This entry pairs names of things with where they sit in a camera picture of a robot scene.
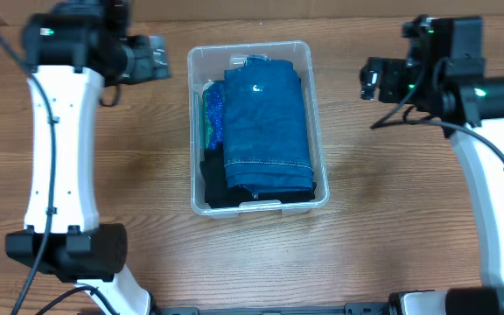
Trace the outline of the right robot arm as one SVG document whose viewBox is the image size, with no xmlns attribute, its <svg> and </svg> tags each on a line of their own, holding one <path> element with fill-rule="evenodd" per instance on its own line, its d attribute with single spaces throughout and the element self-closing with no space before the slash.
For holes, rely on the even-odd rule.
<svg viewBox="0 0 504 315">
<path fill-rule="evenodd" d="M 376 314 L 504 314 L 504 77 L 486 77 L 480 17 L 416 17 L 404 24 L 404 59 L 370 57 L 360 96 L 392 105 L 411 125 L 437 126 L 463 169 L 479 235 L 481 284 L 408 290 Z"/>
</svg>

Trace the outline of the black cloth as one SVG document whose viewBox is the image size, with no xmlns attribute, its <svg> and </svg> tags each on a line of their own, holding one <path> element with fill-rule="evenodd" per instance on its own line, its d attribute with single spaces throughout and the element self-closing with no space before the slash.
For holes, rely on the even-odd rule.
<svg viewBox="0 0 504 315">
<path fill-rule="evenodd" d="M 283 190 L 282 192 L 261 192 L 254 195 L 243 187 L 228 187 L 224 168 L 223 145 L 215 149 L 205 149 L 205 159 L 199 167 L 205 182 L 204 200 L 211 208 L 238 207 L 243 202 L 279 200 L 282 203 L 306 202 L 315 198 L 317 183 L 309 190 Z"/>
</svg>

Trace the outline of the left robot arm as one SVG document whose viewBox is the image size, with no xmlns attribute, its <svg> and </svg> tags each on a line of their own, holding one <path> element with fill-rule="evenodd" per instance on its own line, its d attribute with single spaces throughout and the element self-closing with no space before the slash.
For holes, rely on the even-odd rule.
<svg viewBox="0 0 504 315">
<path fill-rule="evenodd" d="M 126 264 L 127 232 L 103 224 L 95 201 L 95 115 L 104 88 L 169 75 L 159 36 L 131 36 L 127 1 L 65 1 L 23 29 L 33 111 L 31 193 L 9 258 L 87 293 L 105 314 L 155 314 Z"/>
</svg>

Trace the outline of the blue sequin fabric bundle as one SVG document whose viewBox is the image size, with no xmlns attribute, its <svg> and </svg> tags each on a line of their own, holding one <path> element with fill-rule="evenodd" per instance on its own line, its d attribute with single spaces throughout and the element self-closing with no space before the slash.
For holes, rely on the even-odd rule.
<svg viewBox="0 0 504 315">
<path fill-rule="evenodd" d="M 204 136 L 208 150 L 216 150 L 223 143 L 224 81 L 209 85 L 202 95 L 204 104 Z"/>
</svg>

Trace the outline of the blue denim cloth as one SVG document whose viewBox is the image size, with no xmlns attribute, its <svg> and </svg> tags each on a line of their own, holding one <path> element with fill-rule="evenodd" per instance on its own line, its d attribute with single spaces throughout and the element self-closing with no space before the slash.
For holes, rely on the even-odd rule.
<svg viewBox="0 0 504 315">
<path fill-rule="evenodd" d="M 227 185 L 253 194 L 313 188 L 301 80 L 284 59 L 250 56 L 224 78 Z"/>
</svg>

